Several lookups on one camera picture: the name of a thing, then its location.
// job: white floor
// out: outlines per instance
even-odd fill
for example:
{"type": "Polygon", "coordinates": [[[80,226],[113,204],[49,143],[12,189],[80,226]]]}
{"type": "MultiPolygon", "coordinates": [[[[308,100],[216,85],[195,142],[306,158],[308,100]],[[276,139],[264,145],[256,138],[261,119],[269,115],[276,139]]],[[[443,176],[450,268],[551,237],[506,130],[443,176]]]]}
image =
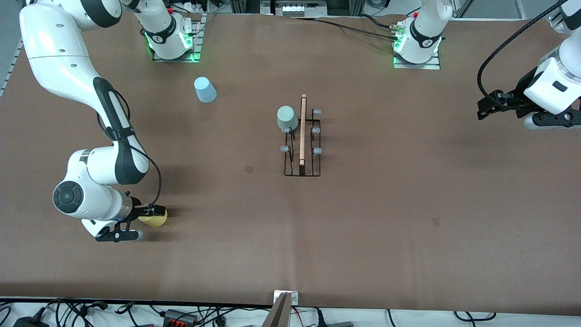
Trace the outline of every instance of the white floor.
{"type": "MultiPolygon", "coordinates": [[[[9,315],[3,326],[13,326],[16,319],[20,317],[32,317],[38,309],[44,306],[44,304],[33,304],[33,303],[17,303],[11,304],[12,313],[9,315]]],[[[119,308],[120,305],[110,305],[105,311],[101,311],[98,308],[91,309],[88,316],[88,320],[95,327],[104,326],[115,326],[115,327],[131,327],[134,326],[130,320],[127,313],[123,315],[115,314],[115,309],[119,308]]],[[[51,306],[51,310],[54,311],[55,305],[51,306]]],[[[174,309],[181,312],[197,311],[196,307],[164,307],[155,306],[158,311],[174,309]]],[[[298,308],[299,310],[307,310],[306,312],[301,312],[300,316],[303,321],[304,326],[310,326],[312,324],[317,324],[317,312],[312,308],[298,308]]],[[[367,310],[367,309],[329,309],[322,308],[323,316],[325,317],[325,322],[327,324],[334,324],[339,322],[350,321],[353,323],[354,327],[392,327],[389,322],[389,318],[386,310],[367,310]]],[[[49,326],[56,326],[55,313],[50,310],[46,310],[42,316],[42,321],[49,326]]],[[[65,311],[65,306],[62,305],[59,310],[59,317],[63,315],[65,311]]],[[[139,325],[149,325],[153,326],[163,326],[163,318],[153,312],[146,305],[136,305],[131,309],[131,312],[135,318],[135,321],[139,325]]],[[[6,311],[0,312],[0,322],[6,311]]],[[[236,310],[227,314],[226,317],[226,327],[243,327],[243,326],[261,326],[268,312],[263,310],[257,311],[244,311],[236,310]]],[[[461,317],[465,317],[463,312],[459,313],[461,317]]],[[[486,317],[487,313],[473,312],[474,318],[486,317]]],[[[67,326],[73,321],[73,316],[67,321],[67,326]]],[[[411,310],[392,310],[392,317],[395,326],[397,327],[462,327],[470,326],[470,323],[461,322],[457,320],[452,312],[446,311],[411,311],[411,310]]],[[[487,322],[477,322],[477,327],[517,327],[517,326],[530,326],[530,327],[566,327],[566,326],[581,326],[581,317],[560,317],[560,316],[549,316],[549,315],[522,315],[522,314],[498,314],[494,320],[487,322]]],[[[81,319],[78,319],[75,326],[84,326],[81,319]]],[[[301,327],[299,319],[296,314],[291,315],[289,322],[289,327],[301,327]]]]}

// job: cable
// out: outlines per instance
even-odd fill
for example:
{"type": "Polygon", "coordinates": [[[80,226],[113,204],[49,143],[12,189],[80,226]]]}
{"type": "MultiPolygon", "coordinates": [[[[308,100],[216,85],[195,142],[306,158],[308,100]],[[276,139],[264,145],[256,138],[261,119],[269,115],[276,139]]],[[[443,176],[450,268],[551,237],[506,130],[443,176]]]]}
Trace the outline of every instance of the cable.
{"type": "Polygon", "coordinates": [[[77,320],[78,317],[81,317],[81,319],[85,322],[85,327],[90,326],[90,327],[95,327],[93,326],[93,324],[85,317],[85,314],[82,314],[81,311],[79,311],[79,309],[77,309],[77,304],[73,305],[72,303],[67,302],[66,300],[60,299],[63,301],[63,303],[66,303],[69,308],[71,308],[71,312],[74,312],[76,314],[76,316],[73,319],[73,323],[71,324],[71,326],[74,326],[75,321],[77,320]]]}
{"type": "Polygon", "coordinates": [[[315,310],[317,310],[317,315],[319,317],[319,323],[317,324],[317,327],[327,327],[327,323],[325,322],[325,317],[323,317],[323,312],[321,309],[315,307],[315,310]]]}
{"type": "Polygon", "coordinates": [[[414,12],[416,12],[416,11],[420,10],[420,9],[422,9],[422,7],[417,7],[417,8],[415,8],[414,10],[412,10],[411,12],[408,12],[408,13],[406,14],[406,16],[409,16],[410,14],[412,14],[412,13],[414,13],[414,12]]]}
{"type": "Polygon", "coordinates": [[[56,305],[56,310],[55,310],[55,322],[56,322],[56,326],[60,327],[60,321],[59,321],[59,309],[60,309],[60,299],[56,305]]]}
{"type": "Polygon", "coordinates": [[[392,311],[390,309],[388,309],[388,316],[389,316],[389,322],[392,323],[392,327],[396,327],[396,324],[393,322],[392,311]]]}
{"type": "MultiPolygon", "coordinates": [[[[101,117],[99,116],[99,113],[97,113],[97,123],[99,124],[99,127],[101,128],[101,130],[103,131],[103,133],[109,137],[108,133],[106,132],[106,129],[103,127],[103,125],[101,124],[101,117]]],[[[155,199],[153,199],[152,202],[149,203],[150,206],[154,205],[157,200],[159,199],[159,196],[162,193],[162,172],[159,170],[159,167],[157,166],[157,164],[155,163],[155,161],[153,161],[152,158],[150,158],[148,155],[145,154],[145,152],[135,148],[133,145],[129,144],[128,142],[125,142],[123,139],[118,139],[118,140],[113,140],[111,138],[109,138],[109,140],[111,142],[114,141],[118,141],[119,143],[123,144],[124,146],[136,151],[137,153],[141,154],[142,156],[144,156],[149,162],[151,162],[151,164],[153,165],[153,167],[155,168],[155,170],[157,171],[157,194],[155,195],[155,199]]]]}
{"type": "Polygon", "coordinates": [[[129,318],[131,318],[131,322],[135,327],[139,327],[139,325],[135,322],[135,318],[133,318],[133,314],[131,313],[131,307],[127,308],[127,313],[129,314],[129,318]]]}
{"type": "Polygon", "coordinates": [[[218,313],[218,315],[220,315],[220,308],[217,307],[212,312],[210,312],[210,311],[206,312],[206,316],[202,319],[202,321],[206,321],[206,319],[208,319],[208,317],[213,315],[214,313],[218,313]]]}
{"type": "Polygon", "coordinates": [[[64,311],[64,314],[62,315],[62,317],[60,317],[60,320],[59,320],[57,326],[65,326],[67,324],[67,319],[69,318],[71,313],[73,313],[73,310],[70,307],[68,307],[67,310],[64,311]]]}
{"type": "Polygon", "coordinates": [[[4,324],[4,322],[6,322],[6,319],[8,319],[8,316],[10,315],[10,313],[12,313],[12,308],[11,307],[3,307],[0,309],[0,312],[4,311],[4,310],[8,310],[8,312],[6,313],[6,315],[4,316],[4,319],[2,319],[2,321],[0,321],[0,326],[2,326],[4,324]]]}
{"type": "Polygon", "coordinates": [[[368,14],[366,14],[366,13],[362,13],[362,14],[361,14],[361,17],[369,18],[369,19],[370,19],[370,21],[372,21],[372,22],[373,22],[373,24],[376,24],[377,26],[381,26],[381,27],[383,27],[383,28],[385,28],[385,29],[391,29],[391,28],[389,27],[389,25],[382,24],[382,23],[378,22],[377,20],[375,20],[375,18],[373,18],[373,16],[370,16],[370,15],[368,15],[368,14]]]}
{"type": "Polygon", "coordinates": [[[465,311],[465,312],[466,312],[466,314],[468,315],[468,317],[470,319],[461,319],[460,317],[458,317],[458,313],[456,311],[454,311],[454,315],[456,316],[456,318],[458,318],[458,319],[460,319],[460,320],[462,320],[464,322],[470,322],[470,323],[472,323],[472,327],[476,327],[476,322],[474,322],[474,318],[472,317],[472,315],[470,314],[470,312],[468,312],[468,311],[465,311]]]}
{"type": "Polygon", "coordinates": [[[186,13],[193,13],[193,12],[191,12],[191,11],[189,11],[189,10],[185,9],[185,8],[182,8],[182,7],[180,7],[180,6],[176,6],[176,5],[175,5],[173,2],[171,2],[171,1],[169,1],[169,0],[163,0],[163,2],[167,2],[167,4],[168,4],[168,5],[170,5],[168,8],[171,8],[171,6],[174,6],[174,7],[176,7],[177,9],[181,9],[181,10],[185,11],[186,13]]]}
{"type": "Polygon", "coordinates": [[[266,309],[266,308],[252,308],[252,309],[248,309],[248,308],[238,308],[238,309],[240,309],[240,310],[244,310],[244,311],[256,311],[256,310],[264,310],[264,311],[268,311],[268,312],[270,312],[270,310],[269,310],[269,309],[266,309]]]}
{"type": "Polygon", "coordinates": [[[125,100],[125,98],[123,97],[123,95],[115,90],[115,93],[117,93],[117,95],[119,95],[121,97],[121,99],[123,100],[123,102],[125,103],[125,115],[127,116],[127,120],[131,120],[131,109],[129,109],[129,104],[127,103],[127,100],[125,100]]]}
{"type": "Polygon", "coordinates": [[[211,21],[214,19],[214,17],[216,17],[216,15],[217,15],[219,12],[221,12],[221,11],[222,11],[222,10],[224,10],[224,9],[226,9],[227,7],[228,7],[228,6],[224,5],[224,6],[222,6],[222,8],[220,8],[220,9],[216,10],[216,11],[214,12],[214,14],[212,15],[212,17],[210,17],[210,19],[208,19],[208,20],[206,21],[206,24],[204,24],[204,26],[202,27],[202,29],[200,29],[200,30],[198,31],[198,34],[200,34],[201,32],[203,32],[203,30],[204,30],[204,29],[206,29],[206,26],[208,26],[208,24],[210,24],[210,22],[211,22],[211,21]]]}
{"type": "Polygon", "coordinates": [[[458,315],[458,311],[454,311],[454,317],[456,317],[460,321],[470,322],[472,323],[472,327],[476,327],[476,321],[491,321],[492,319],[496,318],[496,312],[493,312],[492,315],[488,318],[474,318],[470,312],[464,311],[464,313],[468,316],[468,319],[464,319],[458,315]]]}
{"type": "Polygon", "coordinates": [[[158,315],[162,315],[161,311],[155,310],[155,308],[150,304],[149,307],[151,308],[151,310],[154,310],[155,313],[157,313],[158,315]]]}
{"type": "Polygon", "coordinates": [[[292,308],[293,308],[293,310],[296,312],[296,316],[297,316],[297,318],[298,318],[298,319],[299,319],[299,321],[300,321],[300,327],[304,327],[303,320],[302,320],[302,319],[301,319],[301,317],[300,317],[300,313],[299,313],[299,311],[296,309],[296,307],[292,307],[292,308]]]}
{"type": "Polygon", "coordinates": [[[504,41],[498,48],[496,48],[496,50],[494,50],[494,52],[492,52],[492,54],[482,63],[482,66],[480,66],[480,69],[478,70],[478,75],[476,75],[476,83],[478,84],[478,89],[480,89],[480,92],[482,92],[482,94],[485,96],[485,98],[487,98],[492,103],[496,104],[497,107],[504,108],[506,110],[518,109],[518,108],[513,108],[513,107],[510,107],[510,106],[505,106],[505,105],[499,103],[498,100],[496,100],[495,98],[493,98],[492,96],[490,96],[490,94],[488,94],[488,92],[486,92],[486,90],[484,89],[484,86],[482,85],[482,73],[484,72],[484,68],[486,68],[486,66],[490,63],[490,61],[502,49],[504,49],[510,42],[512,42],[514,39],[516,39],[517,36],[521,35],[530,26],[532,26],[532,24],[535,24],[536,22],[538,22],[539,20],[541,20],[543,17],[547,16],[549,13],[551,13],[553,10],[555,10],[556,8],[558,8],[563,3],[566,3],[567,1],[568,0],[559,0],[557,3],[555,3],[554,5],[552,5],[550,8],[548,8],[547,10],[545,10],[544,12],[542,12],[541,14],[539,14],[538,16],[536,16],[535,18],[533,18],[532,20],[530,20],[523,27],[521,27],[518,31],[516,31],[513,35],[511,35],[506,41],[504,41]]]}
{"type": "Polygon", "coordinates": [[[385,38],[388,38],[388,39],[393,40],[393,41],[396,41],[397,40],[397,38],[395,36],[392,36],[392,35],[384,35],[384,34],[379,34],[379,33],[373,33],[373,32],[370,32],[370,31],[356,29],[355,27],[351,27],[351,26],[346,26],[346,25],[341,25],[341,24],[329,22],[327,20],[313,19],[313,21],[315,21],[315,22],[321,22],[321,23],[326,23],[326,24],[331,24],[331,25],[334,25],[334,26],[342,27],[344,29],[356,31],[356,32],[359,32],[359,33],[374,35],[374,36],[378,36],[378,37],[385,37],[385,38]]]}

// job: mounting plate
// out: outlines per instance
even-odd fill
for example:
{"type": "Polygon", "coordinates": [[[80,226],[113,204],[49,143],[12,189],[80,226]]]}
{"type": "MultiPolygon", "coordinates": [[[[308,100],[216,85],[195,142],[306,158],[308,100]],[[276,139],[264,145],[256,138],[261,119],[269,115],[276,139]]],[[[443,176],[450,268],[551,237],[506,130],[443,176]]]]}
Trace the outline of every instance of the mounting plate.
{"type": "Polygon", "coordinates": [[[425,63],[411,63],[403,59],[399,54],[393,53],[393,67],[395,68],[407,68],[407,69],[440,69],[440,53],[436,51],[432,55],[430,60],[425,63]]]}
{"type": "Polygon", "coordinates": [[[278,299],[278,296],[281,295],[281,293],[291,293],[292,295],[292,302],[290,303],[292,306],[297,306],[299,305],[299,292],[298,291],[287,291],[287,290],[276,290],[274,291],[274,296],[272,297],[272,303],[275,303],[278,299]]]}

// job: electrical connector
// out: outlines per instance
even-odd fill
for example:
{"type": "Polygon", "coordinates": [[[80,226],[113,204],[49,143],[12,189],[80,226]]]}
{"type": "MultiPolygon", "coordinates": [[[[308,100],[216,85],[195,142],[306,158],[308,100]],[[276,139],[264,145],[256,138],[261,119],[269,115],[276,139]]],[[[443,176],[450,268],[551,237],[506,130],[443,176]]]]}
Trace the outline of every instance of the electrical connector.
{"type": "Polygon", "coordinates": [[[167,310],[163,315],[163,326],[168,327],[193,327],[198,322],[194,315],[184,314],[176,310],[167,310]]]}
{"type": "Polygon", "coordinates": [[[405,32],[406,31],[406,27],[403,25],[390,25],[389,29],[392,31],[399,31],[399,32],[405,32]]]}
{"type": "Polygon", "coordinates": [[[216,326],[218,327],[226,327],[226,317],[220,316],[215,320],[216,326]]]}

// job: robot logo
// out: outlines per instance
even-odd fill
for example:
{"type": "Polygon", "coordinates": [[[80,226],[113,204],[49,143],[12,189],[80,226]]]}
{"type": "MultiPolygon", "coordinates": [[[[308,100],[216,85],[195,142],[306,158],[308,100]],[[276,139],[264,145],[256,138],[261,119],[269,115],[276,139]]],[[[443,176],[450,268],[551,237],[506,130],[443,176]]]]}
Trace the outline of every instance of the robot logo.
{"type": "Polygon", "coordinates": [[[159,35],[154,35],[154,36],[151,37],[151,39],[155,43],[163,43],[163,37],[161,37],[159,35]]]}

